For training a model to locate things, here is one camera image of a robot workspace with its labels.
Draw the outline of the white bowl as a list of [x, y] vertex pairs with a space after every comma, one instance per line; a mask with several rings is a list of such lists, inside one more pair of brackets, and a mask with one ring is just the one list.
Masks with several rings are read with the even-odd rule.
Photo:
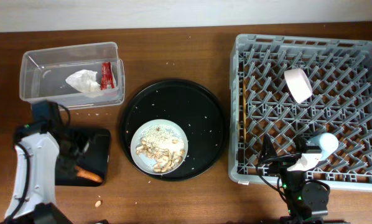
[[313, 90], [309, 79], [301, 68], [286, 70], [284, 78], [291, 96], [296, 103], [301, 104], [312, 96]]

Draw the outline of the white napkin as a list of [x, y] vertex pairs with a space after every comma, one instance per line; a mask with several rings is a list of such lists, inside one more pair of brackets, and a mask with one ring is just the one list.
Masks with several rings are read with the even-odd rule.
[[82, 93], [100, 91], [100, 84], [96, 81], [97, 72], [91, 70], [79, 70], [70, 76], [65, 81], [72, 88]]

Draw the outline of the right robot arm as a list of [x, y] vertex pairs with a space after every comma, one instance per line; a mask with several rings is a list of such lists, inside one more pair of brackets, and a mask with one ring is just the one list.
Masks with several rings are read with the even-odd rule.
[[279, 193], [286, 203], [289, 215], [281, 217], [279, 223], [323, 223], [328, 214], [329, 185], [318, 180], [307, 180], [305, 173], [313, 169], [322, 157], [317, 145], [309, 145], [301, 136], [294, 138], [296, 152], [279, 156], [268, 134], [257, 166], [267, 165], [267, 172], [277, 176], [276, 186], [270, 184], [262, 174], [259, 178]]

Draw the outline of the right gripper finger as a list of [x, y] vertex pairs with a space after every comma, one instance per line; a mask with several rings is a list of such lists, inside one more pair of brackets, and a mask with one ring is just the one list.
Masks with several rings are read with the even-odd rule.
[[259, 156], [259, 162], [263, 162], [274, 157], [277, 157], [277, 152], [272, 145], [270, 135], [265, 134], [263, 139], [263, 147]]
[[297, 135], [294, 138], [296, 153], [299, 153], [299, 154], [305, 153], [306, 150], [307, 150], [306, 149], [306, 147], [307, 147], [306, 143], [307, 143], [307, 141], [301, 135]]

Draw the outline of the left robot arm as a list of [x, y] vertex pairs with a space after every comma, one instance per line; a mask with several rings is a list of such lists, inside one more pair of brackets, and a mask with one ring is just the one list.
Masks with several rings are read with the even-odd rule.
[[77, 165], [91, 143], [91, 137], [69, 131], [63, 122], [63, 105], [40, 101], [32, 105], [33, 121], [19, 126], [12, 146], [17, 154], [14, 191], [6, 211], [5, 223], [69, 223], [57, 208], [55, 172], [81, 177], [97, 183], [103, 179]]

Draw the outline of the light blue cup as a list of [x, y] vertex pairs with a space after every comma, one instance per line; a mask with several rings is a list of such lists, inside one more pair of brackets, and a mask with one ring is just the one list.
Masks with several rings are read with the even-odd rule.
[[338, 149], [339, 146], [337, 137], [331, 133], [319, 134], [310, 138], [308, 142], [314, 146], [318, 146], [321, 149], [322, 156], [319, 161], [326, 160]]

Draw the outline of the red snack wrapper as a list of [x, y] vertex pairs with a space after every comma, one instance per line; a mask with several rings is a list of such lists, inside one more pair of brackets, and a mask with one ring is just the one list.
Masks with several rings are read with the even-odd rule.
[[113, 71], [110, 62], [102, 63], [101, 69], [101, 90], [110, 90], [115, 87]]

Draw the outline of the orange carrot stick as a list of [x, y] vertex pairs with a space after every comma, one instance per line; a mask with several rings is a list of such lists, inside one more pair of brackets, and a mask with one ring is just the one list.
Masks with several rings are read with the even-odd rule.
[[103, 182], [103, 179], [97, 175], [97, 174], [94, 174], [90, 171], [87, 171], [79, 166], [76, 166], [76, 172], [77, 172], [77, 177], [81, 177], [81, 178], [84, 178], [84, 179], [88, 179], [88, 180], [91, 180], [91, 181], [94, 181], [96, 183], [99, 183], [101, 184]]

